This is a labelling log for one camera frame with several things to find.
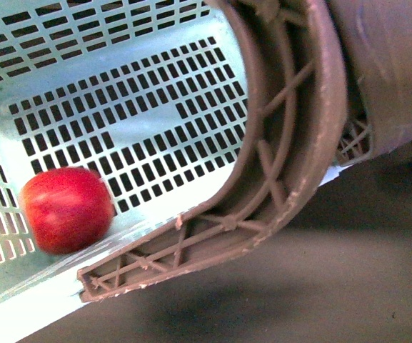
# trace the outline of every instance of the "apple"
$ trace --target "apple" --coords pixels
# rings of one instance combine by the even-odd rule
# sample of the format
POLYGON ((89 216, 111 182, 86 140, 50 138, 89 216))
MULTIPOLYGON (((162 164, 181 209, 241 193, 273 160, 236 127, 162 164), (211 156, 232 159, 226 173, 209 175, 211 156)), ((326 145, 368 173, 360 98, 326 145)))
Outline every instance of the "apple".
POLYGON ((105 235, 114 216, 106 185, 96 172, 83 168, 37 174, 19 198, 37 246, 49 254, 89 247, 105 235))

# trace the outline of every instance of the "gray floor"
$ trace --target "gray floor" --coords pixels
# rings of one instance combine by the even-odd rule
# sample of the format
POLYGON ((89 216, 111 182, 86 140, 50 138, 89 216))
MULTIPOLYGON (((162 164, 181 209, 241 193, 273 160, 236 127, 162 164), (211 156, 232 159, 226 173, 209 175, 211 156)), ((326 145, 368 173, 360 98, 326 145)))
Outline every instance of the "gray floor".
POLYGON ((21 342, 412 342, 411 162, 406 147, 355 166, 247 257, 21 342))

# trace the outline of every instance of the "plastic lattice frame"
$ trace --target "plastic lattice frame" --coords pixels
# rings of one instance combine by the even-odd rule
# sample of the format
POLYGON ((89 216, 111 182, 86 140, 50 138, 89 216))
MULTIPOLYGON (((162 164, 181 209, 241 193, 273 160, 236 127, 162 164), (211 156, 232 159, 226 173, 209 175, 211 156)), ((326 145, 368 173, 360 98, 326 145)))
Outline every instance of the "plastic lattice frame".
POLYGON ((299 211, 331 163, 346 88, 325 4, 304 1, 272 15, 255 1, 243 2, 214 1, 236 33, 248 79, 246 135, 231 176, 207 202, 79 270, 83 301, 249 252, 299 211))

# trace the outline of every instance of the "plastic crate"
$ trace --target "plastic crate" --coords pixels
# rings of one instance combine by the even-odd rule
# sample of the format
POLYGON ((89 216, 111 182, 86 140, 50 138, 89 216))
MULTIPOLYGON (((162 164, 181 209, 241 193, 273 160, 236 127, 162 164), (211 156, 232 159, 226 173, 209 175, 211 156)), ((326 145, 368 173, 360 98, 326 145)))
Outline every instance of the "plastic crate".
MULTIPOLYGON (((306 25, 298 14, 285 14, 306 25)), ((339 77, 331 89, 344 84, 336 50, 339 77)), ((298 83, 313 71, 308 66, 298 83)), ((334 128, 325 161, 311 165, 320 175, 302 185, 310 187, 305 201, 338 142, 343 94, 334 109, 340 115, 329 119, 334 128)), ((0 313, 31 315, 11 337, 81 306, 77 269, 211 198, 233 170, 246 120, 238 42, 223 13, 203 1, 0 1, 0 313), (36 248, 17 194, 35 174, 61 166, 100 173, 114 197, 115 218, 101 242, 58 258, 36 248), (71 302, 55 304, 62 297, 71 302), (52 307, 33 324, 40 299, 52 307)), ((338 170, 330 170, 329 179, 338 170)))

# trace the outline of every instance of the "red apple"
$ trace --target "red apple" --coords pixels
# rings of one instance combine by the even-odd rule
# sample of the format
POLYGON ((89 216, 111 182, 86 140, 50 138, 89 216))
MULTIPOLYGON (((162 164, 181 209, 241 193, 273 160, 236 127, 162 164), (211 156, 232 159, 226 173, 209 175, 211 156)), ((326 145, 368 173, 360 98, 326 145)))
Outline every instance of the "red apple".
POLYGON ((52 169, 36 175, 20 193, 34 238, 50 254, 77 252, 100 240, 114 216, 111 197, 94 171, 52 169))

